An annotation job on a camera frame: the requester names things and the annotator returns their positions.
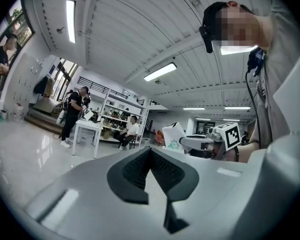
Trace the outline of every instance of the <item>white ceiling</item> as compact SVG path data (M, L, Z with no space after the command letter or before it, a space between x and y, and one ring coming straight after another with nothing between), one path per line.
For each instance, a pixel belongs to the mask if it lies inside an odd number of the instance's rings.
M205 106L206 110L194 115L246 121L254 118L253 109L223 110L227 105L251 105L244 81L248 53L222 56L218 47L214 53L206 53L199 27L205 8L216 1L237 1L257 15L267 15L271 0L75 1L73 44L66 29L63 34L56 31L67 25L66 0L33 0L43 37L56 56L96 71L169 109ZM161 84L143 79L172 61L177 70L160 77ZM257 79L249 76L249 81L256 96Z

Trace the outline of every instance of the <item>fluorescent light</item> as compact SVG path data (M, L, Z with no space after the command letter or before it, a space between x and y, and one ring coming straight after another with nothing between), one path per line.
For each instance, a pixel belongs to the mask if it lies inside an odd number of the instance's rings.
M225 106L225 110L249 110L250 106Z
M153 73L147 75L144 80L146 80L147 82L149 82L152 79L158 78L166 73L169 73L171 71L174 71L177 69L176 64L174 64L173 62L169 63L168 65L165 65L162 68L159 68L158 70L154 71Z
M204 107L184 107L184 110L205 110Z
M75 35L75 1L66 1L66 23L71 43L76 43Z
M239 122L239 119L223 119L223 121L235 121L235 122Z
M257 47L258 47L257 45L255 45L254 47L250 47L250 46L221 46L220 51L221 51L222 55L249 53L252 50L256 49Z

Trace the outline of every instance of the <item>white table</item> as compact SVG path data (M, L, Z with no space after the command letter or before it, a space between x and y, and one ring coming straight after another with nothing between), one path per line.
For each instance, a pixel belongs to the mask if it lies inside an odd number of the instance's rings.
M97 158L99 140L100 140L101 130L103 128L102 128L102 126L100 126L99 123L94 123L94 122L88 121L86 119L80 119L75 122L75 132L74 132L74 138L73 138L72 155L75 156L76 144L77 144L77 142L80 143L82 128L96 131L95 137L94 137L94 142L93 142L93 145L95 146L93 158Z

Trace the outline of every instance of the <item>white sneaker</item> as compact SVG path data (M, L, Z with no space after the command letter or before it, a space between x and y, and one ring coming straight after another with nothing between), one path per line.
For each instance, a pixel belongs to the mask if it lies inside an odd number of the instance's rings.
M65 141L61 141L61 146L64 146L65 148L70 148L70 145Z

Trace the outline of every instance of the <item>floor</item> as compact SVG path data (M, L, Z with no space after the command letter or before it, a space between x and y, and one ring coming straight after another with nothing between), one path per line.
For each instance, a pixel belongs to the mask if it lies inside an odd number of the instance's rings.
M93 135L82 131L72 148L60 145L58 136L28 122L0 122L0 178L10 196L24 207L40 190L75 166L92 160ZM118 153L118 144L100 141L98 158Z

